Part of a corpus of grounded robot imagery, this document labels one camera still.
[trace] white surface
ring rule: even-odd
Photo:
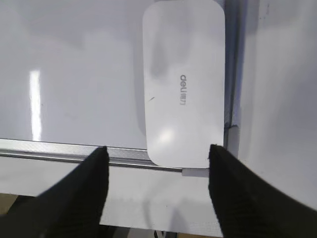
[[[207,168],[223,144],[225,22],[210,0],[159,1],[143,17],[147,148],[161,166]]]
[[[0,158],[0,192],[36,196],[75,164]],[[221,236],[208,178],[111,167],[101,223],[121,227]]]
[[[317,209],[317,1],[249,1],[238,156]]]
[[[153,2],[1,1],[0,138],[146,149],[142,17]]]
[[[239,158],[317,209],[316,2],[261,0],[260,8],[258,1],[248,3]],[[23,108],[24,101],[19,103]],[[0,192],[36,195],[74,167],[0,158]],[[110,181],[103,223],[220,236],[206,178],[111,168]]]

